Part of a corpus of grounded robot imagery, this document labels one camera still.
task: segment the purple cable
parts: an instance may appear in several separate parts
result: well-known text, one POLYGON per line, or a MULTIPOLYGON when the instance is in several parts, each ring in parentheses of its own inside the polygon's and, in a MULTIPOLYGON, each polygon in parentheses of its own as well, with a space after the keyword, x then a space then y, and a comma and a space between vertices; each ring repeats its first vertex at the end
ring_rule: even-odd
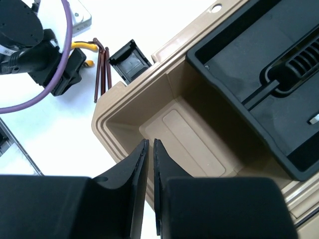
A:
POLYGON ((47 95, 51 93, 51 91, 54 89, 54 87, 58 84, 59 80, 62 77, 62 74, 65 70, 66 64, 68 62, 70 50, 71 50, 71 43, 72 43, 72 15, 71 15, 71 9, 69 2, 67 0, 61 0, 63 4, 63 8, 65 11, 65 16, 66 16, 66 37, 65 37, 65 42, 64 42, 64 51, 61 57, 61 61, 58 65, 58 68, 56 69, 56 72, 54 76, 52 77, 52 80, 50 83, 47 85, 47 87, 36 97, 33 99, 22 103, 20 105, 16 106, 11 106, 11 107, 6 107, 6 108, 0 108, 0 114, 7 114, 7 113, 12 113, 12 112, 17 112, 24 110, 26 108, 29 108, 31 106, 34 106, 35 104, 39 103, 42 101, 47 95))

